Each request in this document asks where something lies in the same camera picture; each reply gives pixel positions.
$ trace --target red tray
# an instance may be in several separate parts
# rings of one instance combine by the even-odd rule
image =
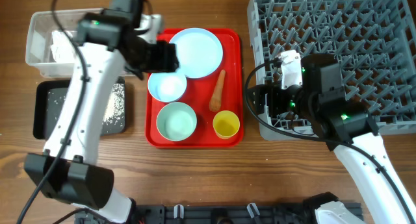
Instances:
[[[244,136],[243,112],[242,112],[242,77],[241,77],[241,52],[240,38],[230,29],[207,29],[215,34],[222,44],[224,56],[221,65],[212,74],[200,79],[187,79],[187,90],[178,100],[192,107],[197,116],[197,125],[194,133],[186,140],[171,142],[159,134],[156,127],[157,114],[167,105],[154,99],[149,91],[146,98],[146,125],[145,134],[148,142],[160,148],[212,148],[233,147],[240,143]],[[159,40],[170,39],[182,29],[166,29],[159,36]],[[224,89],[222,91],[221,110],[234,112],[240,118],[240,130],[228,140],[221,140],[214,131],[213,119],[216,113],[209,110],[209,101],[214,92],[214,87],[220,71],[226,71]]]

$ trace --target teal bowl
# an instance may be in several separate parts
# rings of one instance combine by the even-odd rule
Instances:
[[[157,115],[157,130],[167,140],[185,140],[196,128],[195,111],[185,103],[170,103]]]

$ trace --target gray dish rack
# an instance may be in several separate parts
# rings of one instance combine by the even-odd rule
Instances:
[[[302,57],[333,54],[346,98],[367,106],[381,134],[416,133],[416,29],[407,0],[250,0],[247,17],[256,66],[290,49]],[[280,75],[269,65],[256,81]],[[269,117],[266,105],[259,117],[295,133],[291,113]],[[296,131],[312,133],[307,120],[294,119]],[[260,133],[266,140],[291,139],[262,125]]]

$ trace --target light blue bowl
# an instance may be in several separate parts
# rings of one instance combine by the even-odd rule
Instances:
[[[154,73],[150,75],[148,90],[152,97],[164,103],[179,100],[187,89],[187,78],[178,73]]]
[[[195,111],[185,103],[170,103],[157,115],[157,130],[167,140],[178,142],[188,138],[196,128]]]

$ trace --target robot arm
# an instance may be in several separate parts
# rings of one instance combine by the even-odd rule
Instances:
[[[301,59],[296,51],[285,51],[278,54],[278,60],[281,82],[261,84],[247,92],[252,94],[248,97],[257,113],[262,114],[264,103],[261,100],[266,97],[270,116],[290,111],[306,118],[311,122],[313,132],[323,139],[318,141],[327,142],[329,150],[335,152],[351,174],[376,223],[413,223],[409,216],[416,216],[415,205],[390,163],[377,125],[363,104],[345,100],[341,70],[333,56],[319,54]],[[362,150],[378,161],[384,171],[363,153],[336,142]],[[391,186],[384,173],[395,187]],[[328,216],[333,216],[332,220],[338,219],[336,223],[348,223],[340,211],[343,207],[333,207],[323,205],[315,209],[318,223],[327,223]]]
[[[70,141],[42,193],[63,203],[90,208],[108,221],[134,222],[136,204],[114,187],[114,173],[95,166],[107,102],[113,84],[126,69],[142,79],[142,72],[173,72],[179,67],[175,45],[157,41],[163,30],[160,15],[142,15],[147,0],[112,0],[100,14],[86,14],[79,22],[76,42],[87,64],[83,103]],[[83,72],[79,59],[66,101],[43,155],[29,154],[25,171],[38,184],[58,155],[62,138],[81,94]]]

